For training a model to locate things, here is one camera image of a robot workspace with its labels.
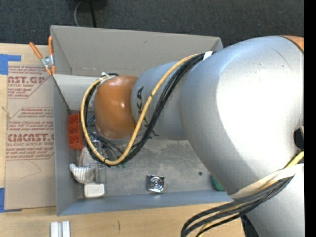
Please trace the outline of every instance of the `orange object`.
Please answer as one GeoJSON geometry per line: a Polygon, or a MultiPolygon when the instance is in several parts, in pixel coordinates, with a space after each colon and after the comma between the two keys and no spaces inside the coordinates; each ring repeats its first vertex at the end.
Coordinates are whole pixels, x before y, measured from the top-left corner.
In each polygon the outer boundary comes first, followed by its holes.
{"type": "Polygon", "coordinates": [[[130,97],[137,81],[134,76],[118,76],[101,84],[95,94],[94,111],[96,127],[109,139],[124,139],[133,133],[130,97]]]}
{"type": "MultiPolygon", "coordinates": [[[[48,38],[48,48],[49,48],[49,54],[54,55],[54,47],[53,47],[53,38],[52,36],[49,36],[48,38]]],[[[56,67],[51,67],[52,73],[54,74],[56,72],[56,67]]]]}
{"type": "Polygon", "coordinates": [[[82,150],[84,147],[79,114],[68,116],[68,144],[73,150],[82,150]]]}
{"type": "Polygon", "coordinates": [[[35,55],[41,60],[41,62],[45,66],[46,71],[49,73],[49,75],[51,76],[52,74],[54,74],[56,72],[56,68],[53,65],[54,64],[54,58],[53,58],[54,49],[53,49],[52,37],[49,36],[49,38],[48,38],[48,48],[49,48],[50,56],[47,56],[45,58],[42,56],[39,49],[34,45],[33,42],[30,42],[29,45],[32,48],[32,50],[34,51],[35,55]]]}
{"type": "Polygon", "coordinates": [[[287,38],[288,40],[294,42],[300,49],[304,51],[304,38],[303,37],[289,36],[289,35],[283,35],[282,37],[287,38]]]}

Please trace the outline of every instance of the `cardboard box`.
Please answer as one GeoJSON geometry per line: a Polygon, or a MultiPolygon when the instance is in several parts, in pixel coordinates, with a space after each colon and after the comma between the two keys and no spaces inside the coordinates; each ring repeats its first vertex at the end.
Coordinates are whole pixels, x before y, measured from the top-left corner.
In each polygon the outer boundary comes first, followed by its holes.
{"type": "MultiPolygon", "coordinates": [[[[39,45],[43,56],[48,48],[39,45]]],[[[6,210],[56,205],[52,83],[27,44],[0,44],[0,186],[6,210]]]]}
{"type": "Polygon", "coordinates": [[[111,29],[52,26],[56,75],[53,89],[57,214],[80,214],[231,201],[213,189],[210,174],[188,141],[148,140],[125,166],[102,168],[106,194],[83,197],[69,165],[67,118],[79,111],[86,89],[102,72],[140,76],[164,63],[221,50],[220,38],[111,29]],[[162,194],[146,189],[147,175],[164,176],[162,194]]]}

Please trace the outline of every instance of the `blue tape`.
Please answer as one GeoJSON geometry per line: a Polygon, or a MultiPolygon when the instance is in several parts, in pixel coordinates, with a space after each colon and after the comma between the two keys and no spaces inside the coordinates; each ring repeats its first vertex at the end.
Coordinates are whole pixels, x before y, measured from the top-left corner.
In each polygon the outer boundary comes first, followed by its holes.
{"type": "Polygon", "coordinates": [[[7,211],[20,211],[20,210],[5,210],[4,209],[4,188],[0,188],[0,213],[7,211]]]}
{"type": "Polygon", "coordinates": [[[9,61],[21,61],[21,55],[0,54],[0,75],[8,74],[9,61]]]}

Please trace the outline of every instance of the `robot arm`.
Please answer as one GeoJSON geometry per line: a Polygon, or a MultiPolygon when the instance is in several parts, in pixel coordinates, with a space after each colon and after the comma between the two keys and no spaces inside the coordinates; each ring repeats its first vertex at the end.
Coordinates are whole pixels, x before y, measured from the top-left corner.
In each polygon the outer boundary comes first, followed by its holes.
{"type": "MultiPolygon", "coordinates": [[[[98,129],[116,145],[126,143],[132,133],[134,139],[144,134],[187,139],[233,195],[283,169],[299,152],[293,132],[304,123],[303,43],[303,38],[289,36],[255,38],[206,59],[196,55],[161,65],[138,79],[109,79],[98,86],[94,99],[98,129]],[[189,69],[176,77],[181,67],[189,69]],[[177,86],[169,92],[172,80],[177,86]]],[[[122,156],[114,162],[101,160],[115,165],[129,159],[129,150],[122,156]]],[[[295,166],[286,188],[247,217],[260,237],[304,236],[304,165],[295,166]]]]}

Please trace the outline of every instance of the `gray floor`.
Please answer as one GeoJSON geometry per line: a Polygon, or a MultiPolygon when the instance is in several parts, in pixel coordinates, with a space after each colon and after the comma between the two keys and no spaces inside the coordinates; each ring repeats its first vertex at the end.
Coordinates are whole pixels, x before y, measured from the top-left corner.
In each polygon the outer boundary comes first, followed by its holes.
{"type": "MultiPolygon", "coordinates": [[[[75,26],[78,0],[0,0],[0,42],[47,44],[50,25],[75,26]]],[[[97,0],[97,27],[217,36],[304,36],[304,0],[97,0]]],[[[89,4],[78,23],[92,27],[89,4]]]]}

